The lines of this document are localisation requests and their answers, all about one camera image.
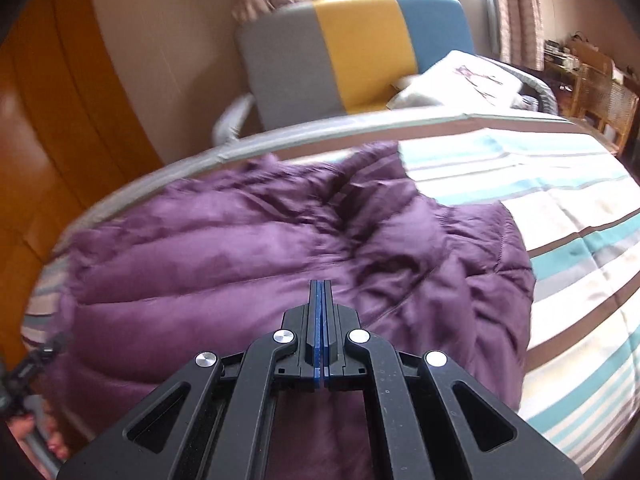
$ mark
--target white pillow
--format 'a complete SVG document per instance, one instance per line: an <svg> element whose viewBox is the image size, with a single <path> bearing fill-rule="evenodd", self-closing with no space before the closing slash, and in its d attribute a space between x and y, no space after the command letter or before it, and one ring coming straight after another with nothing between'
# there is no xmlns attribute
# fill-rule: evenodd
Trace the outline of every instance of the white pillow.
<svg viewBox="0 0 640 480"><path fill-rule="evenodd" d="M452 50L386 104L390 110L446 105L463 110L511 108L522 81L490 61Z"/></svg>

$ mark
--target striped sofa backrest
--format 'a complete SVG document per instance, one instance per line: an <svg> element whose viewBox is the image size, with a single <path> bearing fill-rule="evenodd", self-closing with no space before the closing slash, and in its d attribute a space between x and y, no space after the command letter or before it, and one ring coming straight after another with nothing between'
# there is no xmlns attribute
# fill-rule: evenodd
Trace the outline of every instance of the striped sofa backrest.
<svg viewBox="0 0 640 480"><path fill-rule="evenodd" d="M240 31L265 129L384 109L391 83L451 50L474 53L457 0L315 0Z"/></svg>

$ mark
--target triangular cutout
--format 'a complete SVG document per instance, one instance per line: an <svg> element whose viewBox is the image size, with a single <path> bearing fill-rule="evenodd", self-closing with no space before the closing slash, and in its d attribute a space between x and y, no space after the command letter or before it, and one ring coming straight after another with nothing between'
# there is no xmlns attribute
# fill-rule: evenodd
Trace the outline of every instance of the triangular cutout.
<svg viewBox="0 0 640 480"><path fill-rule="evenodd" d="M149 451L160 453L164 449L190 389L189 384L180 384L127 431L127 438Z"/></svg>
<svg viewBox="0 0 640 480"><path fill-rule="evenodd" d="M515 438L511 424L465 383L458 381L452 389L481 451L491 451Z"/></svg>

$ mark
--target chair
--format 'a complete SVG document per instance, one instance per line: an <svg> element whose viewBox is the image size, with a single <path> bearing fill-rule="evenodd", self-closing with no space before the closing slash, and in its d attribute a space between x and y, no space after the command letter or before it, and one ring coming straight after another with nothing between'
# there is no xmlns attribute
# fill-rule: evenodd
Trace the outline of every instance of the chair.
<svg viewBox="0 0 640 480"><path fill-rule="evenodd" d="M285 6L247 23L239 47L266 130L385 109L392 83L423 73L452 50L474 54L457 0L315 0ZM532 84L542 111L557 114L548 87ZM214 128L214 143L237 137L251 99L235 102Z"/></svg>
<svg viewBox="0 0 640 480"><path fill-rule="evenodd" d="M577 122L596 137L612 155L618 156L625 149L637 106L638 96L631 90L593 66L582 66L570 115L577 118ZM586 116L595 117L595 127L586 121ZM616 132L613 141L604 136L606 124Z"/></svg>

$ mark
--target beige wall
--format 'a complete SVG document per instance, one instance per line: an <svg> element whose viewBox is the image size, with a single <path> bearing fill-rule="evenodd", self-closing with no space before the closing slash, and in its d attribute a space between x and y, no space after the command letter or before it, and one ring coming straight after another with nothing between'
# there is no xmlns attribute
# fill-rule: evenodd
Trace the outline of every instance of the beige wall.
<svg viewBox="0 0 640 480"><path fill-rule="evenodd" d="M210 130L246 91L233 0L94 0L132 108L164 162L210 148Z"/></svg>
<svg viewBox="0 0 640 480"><path fill-rule="evenodd" d="M640 70L640 39L613 0L540 0L545 38L565 40L581 30L616 65Z"/></svg>

